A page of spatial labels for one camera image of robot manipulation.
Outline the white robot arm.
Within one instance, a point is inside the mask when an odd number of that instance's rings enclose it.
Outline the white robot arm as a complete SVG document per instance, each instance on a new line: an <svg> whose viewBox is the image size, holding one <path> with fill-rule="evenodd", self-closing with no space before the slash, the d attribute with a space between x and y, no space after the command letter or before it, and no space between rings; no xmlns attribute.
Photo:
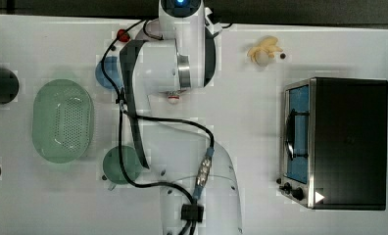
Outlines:
<svg viewBox="0 0 388 235"><path fill-rule="evenodd" d="M119 53L134 149L160 192L163 235L243 235L232 160L206 127L219 24L204 0L159 0Z"/></svg>

